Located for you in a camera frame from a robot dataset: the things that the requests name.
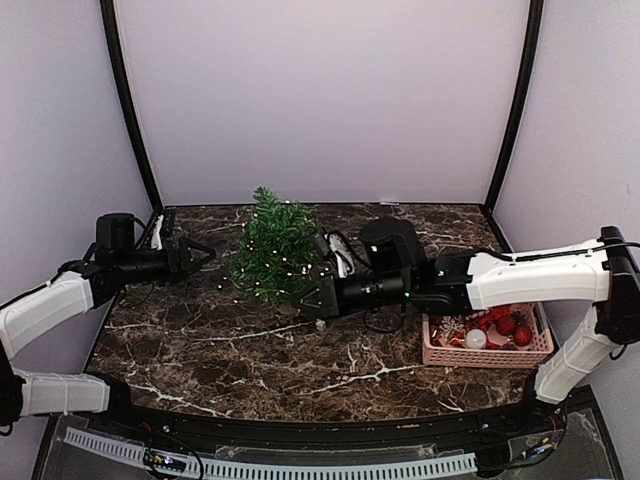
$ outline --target christmas tree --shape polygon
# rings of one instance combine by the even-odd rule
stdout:
[[[268,188],[258,187],[253,198],[232,275],[243,293],[283,304],[310,279],[317,257],[309,235],[316,225],[307,206],[281,202]]]

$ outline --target pink basket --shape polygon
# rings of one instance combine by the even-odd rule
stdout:
[[[549,325],[536,315],[535,304],[516,304],[511,311],[521,312],[526,325],[533,332],[529,350],[471,350],[456,347],[437,347],[431,344],[429,321],[423,324],[423,361],[427,365],[445,365],[482,368],[536,368],[553,353],[553,341]],[[536,318],[541,325],[539,331]]]

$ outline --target red ornament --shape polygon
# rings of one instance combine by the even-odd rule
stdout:
[[[513,334],[513,343],[519,347],[526,347],[533,340],[533,332],[529,327],[518,327]]]
[[[496,329],[498,330],[498,333],[503,337],[508,337],[509,335],[513,335],[517,327],[518,326],[516,325],[516,321],[513,319],[511,315],[506,315],[504,317],[501,317],[496,322]]]

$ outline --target marble tabletop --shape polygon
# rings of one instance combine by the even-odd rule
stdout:
[[[527,370],[422,364],[422,318],[379,334],[352,315],[313,318],[243,298],[229,279],[250,206],[180,207],[173,236],[218,258],[175,285],[130,286],[107,318],[88,371],[125,380],[134,403],[195,415],[273,421],[370,421],[478,410],[520,399]],[[318,223],[354,244],[368,221],[410,220],[428,255],[498,243],[474,205],[315,205]],[[389,308],[371,322],[393,322]]]

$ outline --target black vertical bar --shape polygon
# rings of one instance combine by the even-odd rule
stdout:
[[[538,46],[543,4],[544,0],[531,0],[529,5],[529,20],[527,21],[527,31],[524,37],[522,58],[520,59],[520,70],[518,71],[518,80],[516,81],[516,88],[513,94],[509,120],[507,121],[507,128],[504,132],[504,138],[502,139],[500,154],[498,155],[496,168],[493,172],[493,178],[491,179],[489,193],[484,202],[484,207],[489,214],[493,213],[493,209],[496,207],[496,203],[498,203],[500,190],[502,190],[507,169],[509,168],[509,161],[513,153],[513,147],[516,143],[516,137],[518,136],[522,112],[524,111],[524,104],[527,99],[527,91],[529,90],[529,82],[531,81],[536,47]]]
[[[122,47],[120,45],[120,36],[118,34],[118,23],[116,20],[115,7],[113,0],[100,0],[102,9],[102,23],[104,24],[104,33],[107,38],[107,47],[109,49],[109,57],[111,58],[111,68],[113,77],[120,97],[120,107],[124,115],[124,121],[129,132],[129,139],[133,147],[133,153],[138,163],[138,169],[142,176],[144,188],[151,202],[154,211],[162,211],[163,205],[160,198],[160,192],[156,185],[149,157],[142,141],[140,125],[138,125],[138,117],[133,106],[133,97],[129,88],[129,80],[127,79],[127,71],[124,67],[124,57],[122,56]]]

